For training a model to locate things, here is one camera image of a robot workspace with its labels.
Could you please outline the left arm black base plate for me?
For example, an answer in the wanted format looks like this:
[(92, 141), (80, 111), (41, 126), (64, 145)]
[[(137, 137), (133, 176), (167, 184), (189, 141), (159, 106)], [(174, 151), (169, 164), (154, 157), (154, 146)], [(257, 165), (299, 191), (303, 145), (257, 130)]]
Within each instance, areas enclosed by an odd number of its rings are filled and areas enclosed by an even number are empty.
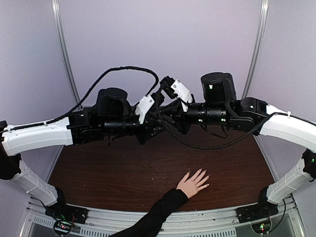
[(64, 208), (45, 207), (45, 214), (58, 221), (69, 224), (85, 224), (88, 217), (88, 209), (66, 205)]

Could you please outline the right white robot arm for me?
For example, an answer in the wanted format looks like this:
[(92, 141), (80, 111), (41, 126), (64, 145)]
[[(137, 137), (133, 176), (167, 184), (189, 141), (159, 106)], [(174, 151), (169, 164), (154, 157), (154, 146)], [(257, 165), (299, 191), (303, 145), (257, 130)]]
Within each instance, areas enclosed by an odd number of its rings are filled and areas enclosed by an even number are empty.
[(219, 125), (226, 130), (243, 131), (246, 135), (263, 135), (279, 138), (304, 147), (297, 164), (280, 180), (264, 188), (253, 214), (265, 217), (272, 205), (279, 204), (286, 196), (306, 182), (316, 178), (316, 124), (282, 111), (265, 101), (245, 97), (236, 98), (233, 77), (229, 73), (208, 73), (200, 79), (203, 103), (196, 103), (193, 95), (179, 81), (166, 76), (160, 82), (163, 90), (173, 102), (170, 116), (173, 125), (186, 134), (192, 124), (203, 128)]

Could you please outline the black sleeved forearm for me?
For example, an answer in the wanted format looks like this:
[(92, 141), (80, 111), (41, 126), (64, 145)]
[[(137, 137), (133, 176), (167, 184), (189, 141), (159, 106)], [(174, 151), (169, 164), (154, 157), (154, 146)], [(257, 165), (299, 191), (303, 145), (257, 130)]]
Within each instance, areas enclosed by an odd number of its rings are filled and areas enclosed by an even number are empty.
[(177, 211), (189, 199), (175, 188), (166, 192), (150, 211), (133, 226), (117, 232), (112, 237), (156, 237), (169, 215)]

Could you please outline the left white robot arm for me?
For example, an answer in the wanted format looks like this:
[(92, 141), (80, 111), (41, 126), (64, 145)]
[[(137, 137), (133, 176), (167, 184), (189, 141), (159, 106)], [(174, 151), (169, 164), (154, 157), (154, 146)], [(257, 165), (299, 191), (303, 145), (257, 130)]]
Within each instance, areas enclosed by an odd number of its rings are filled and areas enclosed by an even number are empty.
[(52, 146), (83, 145), (105, 137), (112, 141), (128, 135), (136, 136), (143, 144), (158, 127), (157, 122), (146, 121), (154, 104), (154, 95), (146, 95), (132, 108), (126, 91), (108, 88), (99, 91), (94, 106), (71, 112), (56, 121), (19, 126), (1, 121), (0, 178), (17, 183), (45, 206), (51, 207), (60, 219), (67, 219), (71, 208), (65, 204), (63, 192), (30, 170), (21, 153)]

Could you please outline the person's bare hand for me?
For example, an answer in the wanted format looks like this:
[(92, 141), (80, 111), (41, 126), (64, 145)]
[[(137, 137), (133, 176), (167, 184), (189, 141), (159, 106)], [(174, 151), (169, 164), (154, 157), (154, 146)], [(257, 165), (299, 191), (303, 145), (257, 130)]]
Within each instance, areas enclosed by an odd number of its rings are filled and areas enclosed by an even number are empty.
[(176, 190), (182, 191), (188, 199), (192, 198), (200, 191), (209, 187), (207, 183), (209, 175), (202, 168), (197, 170), (192, 176), (190, 172), (186, 173), (176, 186)]

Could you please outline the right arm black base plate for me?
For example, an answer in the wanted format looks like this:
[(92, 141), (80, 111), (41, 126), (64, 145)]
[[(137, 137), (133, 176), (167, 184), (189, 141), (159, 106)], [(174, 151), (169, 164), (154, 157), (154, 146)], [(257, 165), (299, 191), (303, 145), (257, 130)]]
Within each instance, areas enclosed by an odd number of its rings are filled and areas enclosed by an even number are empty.
[(236, 209), (239, 223), (252, 222), (278, 214), (278, 207), (275, 204), (271, 205), (249, 205)]

